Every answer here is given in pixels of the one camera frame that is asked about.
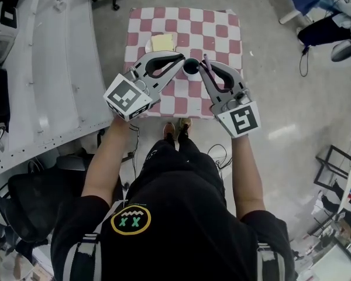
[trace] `white shelf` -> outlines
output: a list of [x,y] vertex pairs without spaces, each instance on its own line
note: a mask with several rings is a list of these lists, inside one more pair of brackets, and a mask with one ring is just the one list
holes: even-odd
[[107,127],[90,0],[19,0],[19,33],[4,63],[11,120],[0,173],[45,150]]

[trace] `gray floor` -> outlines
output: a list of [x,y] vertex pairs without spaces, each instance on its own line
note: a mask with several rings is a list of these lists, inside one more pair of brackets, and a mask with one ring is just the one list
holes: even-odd
[[[312,183],[318,170],[314,156],[331,143],[344,150],[350,147],[351,59],[335,64],[330,61],[332,45],[313,48],[309,73],[302,78],[302,47],[295,30],[305,21],[278,22],[292,10],[290,0],[118,0],[118,4],[121,9],[117,12],[111,9],[111,0],[93,4],[107,86],[122,71],[130,8],[182,6],[236,12],[243,41],[244,77],[261,116],[262,129],[250,135],[250,140],[263,179],[266,206],[287,222],[292,238],[304,235],[315,224],[311,211],[319,188]],[[166,121],[146,118],[133,122],[140,127],[137,171],[151,146],[161,138]],[[230,139],[216,121],[194,120],[191,138],[203,152],[215,143],[231,151]],[[128,150],[135,141],[133,132]],[[221,150],[212,153],[223,156]],[[228,207],[233,211],[230,171],[224,175]],[[133,180],[131,163],[122,166],[121,177],[123,181]]]

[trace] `checkered tablecloth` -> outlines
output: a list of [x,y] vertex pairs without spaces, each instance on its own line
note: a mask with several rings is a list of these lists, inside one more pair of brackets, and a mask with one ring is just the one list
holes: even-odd
[[[242,44],[238,17],[232,11],[194,8],[137,8],[130,12],[125,71],[145,54],[151,36],[172,33],[176,51],[201,61],[206,53],[241,72]],[[223,81],[216,78],[219,86]],[[161,102],[142,116],[211,119],[209,98],[200,74],[190,79],[182,70],[160,93]]]

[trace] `bag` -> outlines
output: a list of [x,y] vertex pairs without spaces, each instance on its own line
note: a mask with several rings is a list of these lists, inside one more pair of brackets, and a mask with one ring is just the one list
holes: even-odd
[[[85,234],[82,241],[69,250],[66,257],[63,281],[101,281],[100,233],[103,223],[109,219],[124,200],[114,202],[103,221],[91,234]],[[258,243],[257,281],[285,281],[285,261],[268,244]]]

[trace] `yellow circle logo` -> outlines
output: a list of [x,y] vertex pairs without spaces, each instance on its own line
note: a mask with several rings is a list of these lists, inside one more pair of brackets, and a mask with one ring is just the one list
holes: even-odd
[[122,235],[135,235],[151,224],[151,213],[139,205],[130,205],[111,218],[113,230]]

